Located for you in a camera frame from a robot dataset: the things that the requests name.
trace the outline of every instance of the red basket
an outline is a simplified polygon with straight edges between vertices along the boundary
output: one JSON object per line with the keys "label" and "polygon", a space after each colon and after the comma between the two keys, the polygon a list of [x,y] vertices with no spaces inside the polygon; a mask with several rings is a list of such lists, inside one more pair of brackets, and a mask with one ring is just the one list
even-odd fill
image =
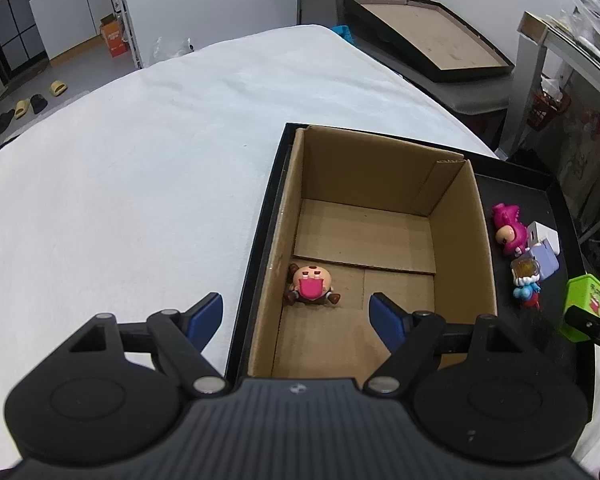
{"label": "red basket", "polygon": [[534,102],[531,105],[531,110],[529,110],[529,115],[526,118],[526,124],[531,126],[536,132],[539,132],[547,126],[554,117],[565,113],[570,104],[571,97],[569,94],[562,92],[560,107],[556,108],[549,102],[549,99],[544,92],[539,90],[534,94]]}

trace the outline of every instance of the gray chair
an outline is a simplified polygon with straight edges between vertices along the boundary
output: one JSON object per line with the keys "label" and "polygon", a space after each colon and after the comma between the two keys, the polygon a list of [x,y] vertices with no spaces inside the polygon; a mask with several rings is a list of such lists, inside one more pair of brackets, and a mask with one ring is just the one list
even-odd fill
{"label": "gray chair", "polygon": [[346,15],[343,1],[300,0],[300,22],[325,27],[349,25],[354,42],[360,50],[435,99],[492,149],[497,147],[509,105],[511,75],[458,83],[433,82],[405,63],[404,57],[396,48],[380,40],[375,32],[359,19]]}

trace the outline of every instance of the pink toy figure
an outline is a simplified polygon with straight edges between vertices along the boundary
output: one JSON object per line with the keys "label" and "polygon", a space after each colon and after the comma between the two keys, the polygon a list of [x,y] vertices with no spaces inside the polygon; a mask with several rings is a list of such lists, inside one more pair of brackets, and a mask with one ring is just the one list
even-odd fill
{"label": "pink toy figure", "polygon": [[517,258],[526,250],[526,226],[518,221],[520,208],[517,205],[504,205],[503,203],[493,206],[493,223],[496,226],[496,241],[503,245],[505,256]]}
{"label": "pink toy figure", "polygon": [[296,301],[304,304],[324,304],[325,300],[336,304],[340,301],[340,295],[331,290],[331,275],[323,267],[291,264],[288,276],[292,283],[284,293],[284,299],[289,305]]}

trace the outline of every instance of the cardboard box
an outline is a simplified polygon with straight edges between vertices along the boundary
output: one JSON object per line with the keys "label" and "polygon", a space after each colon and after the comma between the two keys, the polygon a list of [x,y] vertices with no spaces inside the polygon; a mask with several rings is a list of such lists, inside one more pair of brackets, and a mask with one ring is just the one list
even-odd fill
{"label": "cardboard box", "polygon": [[[362,384],[388,357],[368,320],[373,292],[448,322],[496,313],[480,195],[461,154],[350,130],[299,128],[280,200],[249,375],[355,377]],[[283,305],[292,261],[327,268],[340,303]]]}
{"label": "cardboard box", "polygon": [[111,57],[119,56],[127,51],[128,47],[122,41],[120,24],[113,14],[106,16],[100,21],[100,35],[107,43]]}

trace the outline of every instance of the white bed sheet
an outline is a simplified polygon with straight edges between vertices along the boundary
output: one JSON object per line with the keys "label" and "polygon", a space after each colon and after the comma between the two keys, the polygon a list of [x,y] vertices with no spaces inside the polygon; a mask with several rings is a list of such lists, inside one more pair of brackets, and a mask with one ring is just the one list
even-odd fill
{"label": "white bed sheet", "polygon": [[96,312],[121,322],[209,291],[223,370],[286,122],[490,150],[446,110],[325,28],[219,43],[118,79],[0,152],[0,468],[18,454],[10,388]]}

